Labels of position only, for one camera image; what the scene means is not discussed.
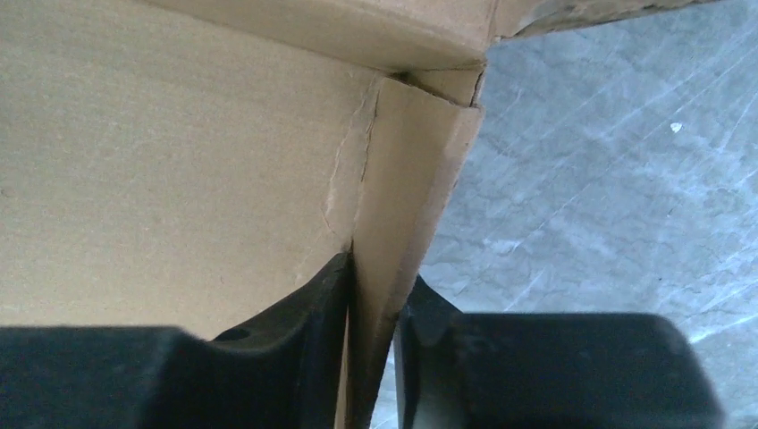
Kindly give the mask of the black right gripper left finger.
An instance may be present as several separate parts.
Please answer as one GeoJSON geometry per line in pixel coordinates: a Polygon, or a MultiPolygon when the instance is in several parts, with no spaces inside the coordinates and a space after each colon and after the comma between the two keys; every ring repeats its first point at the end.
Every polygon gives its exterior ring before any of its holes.
{"type": "Polygon", "coordinates": [[[351,256],[210,341],[173,326],[5,327],[4,428],[330,428],[351,256]]]}

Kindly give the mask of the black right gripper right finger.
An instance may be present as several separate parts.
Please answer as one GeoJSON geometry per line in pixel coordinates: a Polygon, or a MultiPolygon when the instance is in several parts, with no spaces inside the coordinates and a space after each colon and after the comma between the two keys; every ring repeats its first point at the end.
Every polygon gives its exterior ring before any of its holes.
{"type": "Polygon", "coordinates": [[[395,335],[402,428],[721,428],[686,337],[646,313],[467,313],[417,279],[395,335]]]}

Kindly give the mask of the brown cardboard box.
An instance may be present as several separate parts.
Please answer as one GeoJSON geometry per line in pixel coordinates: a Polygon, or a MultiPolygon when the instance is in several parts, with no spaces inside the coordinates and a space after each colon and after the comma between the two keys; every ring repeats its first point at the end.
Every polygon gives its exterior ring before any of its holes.
{"type": "Polygon", "coordinates": [[[488,48],[680,7],[4,1],[1,331],[210,341],[347,253],[330,428],[367,428],[483,120],[488,48]]]}

